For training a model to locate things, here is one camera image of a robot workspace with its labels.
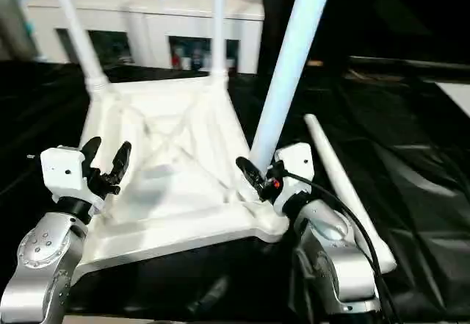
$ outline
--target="black surface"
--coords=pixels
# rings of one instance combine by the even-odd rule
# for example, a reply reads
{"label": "black surface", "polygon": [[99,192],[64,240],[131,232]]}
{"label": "black surface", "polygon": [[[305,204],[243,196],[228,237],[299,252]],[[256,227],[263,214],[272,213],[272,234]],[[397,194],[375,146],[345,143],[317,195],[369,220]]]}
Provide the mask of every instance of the black surface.
{"label": "black surface", "polygon": [[[121,67],[114,82],[190,72]],[[88,97],[75,65],[0,64],[3,288],[15,249],[51,199],[27,154],[77,146]],[[267,80],[237,76],[230,94],[249,143]],[[398,268],[386,276],[406,321],[470,317],[470,125],[434,84],[332,79],[304,73],[279,146],[310,141],[304,113],[324,126]],[[314,154],[315,180],[328,187]],[[85,276],[70,310],[180,320],[285,320],[289,239],[235,241]]]}

